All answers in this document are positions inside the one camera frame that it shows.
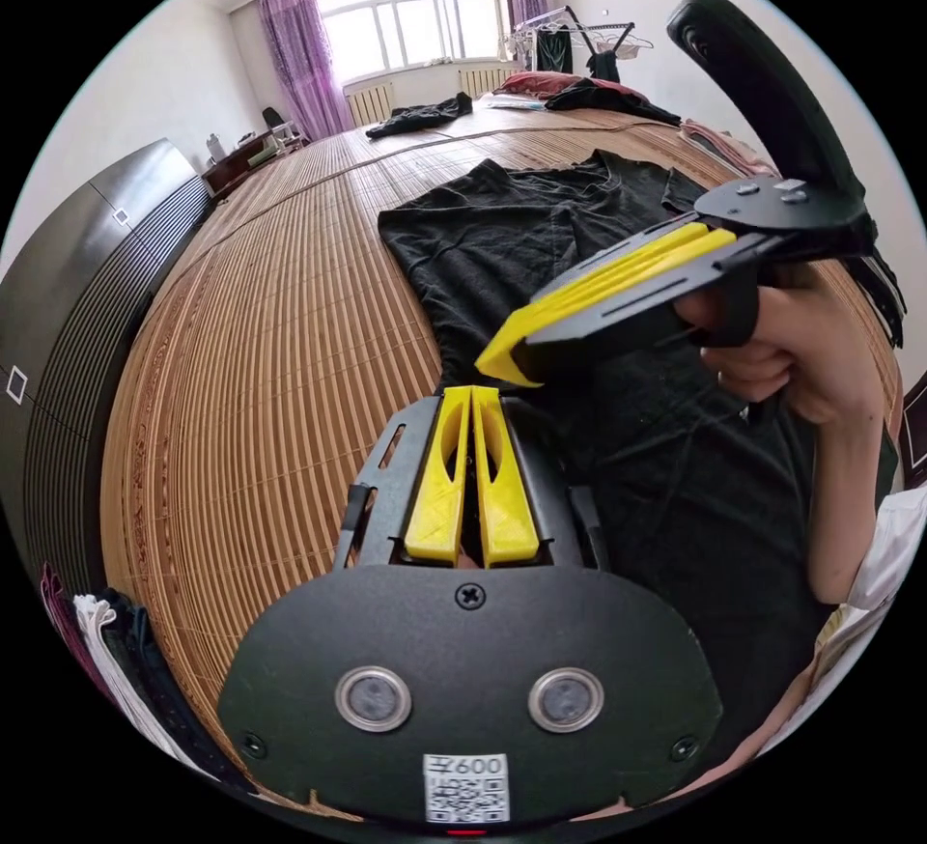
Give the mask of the person's right hand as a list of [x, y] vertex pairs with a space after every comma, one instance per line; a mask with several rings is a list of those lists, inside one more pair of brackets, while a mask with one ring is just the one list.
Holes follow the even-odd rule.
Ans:
[[855, 317], [812, 265], [778, 270], [758, 290], [758, 315], [746, 343], [703, 347], [719, 384], [749, 403], [784, 393], [804, 420], [828, 428], [884, 417], [878, 369]]

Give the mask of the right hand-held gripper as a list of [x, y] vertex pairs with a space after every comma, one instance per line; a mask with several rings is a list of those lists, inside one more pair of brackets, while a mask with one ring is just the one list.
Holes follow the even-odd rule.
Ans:
[[691, 212], [598, 252], [543, 289], [508, 316], [475, 367], [537, 387], [683, 340], [739, 346], [755, 327], [759, 287], [780, 267], [865, 256], [874, 242], [874, 222], [853, 194], [773, 177], [726, 183]]

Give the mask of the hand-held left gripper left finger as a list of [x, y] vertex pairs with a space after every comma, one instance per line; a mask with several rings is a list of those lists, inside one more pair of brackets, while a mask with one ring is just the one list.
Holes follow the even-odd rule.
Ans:
[[455, 563], [461, 548], [472, 393], [448, 387], [437, 407], [404, 547], [414, 561]]

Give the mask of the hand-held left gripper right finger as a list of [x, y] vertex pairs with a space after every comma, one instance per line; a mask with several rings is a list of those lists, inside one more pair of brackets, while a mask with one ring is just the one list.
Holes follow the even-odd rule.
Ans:
[[483, 563], [500, 567], [531, 562], [540, 540], [496, 389], [471, 388], [471, 417]]

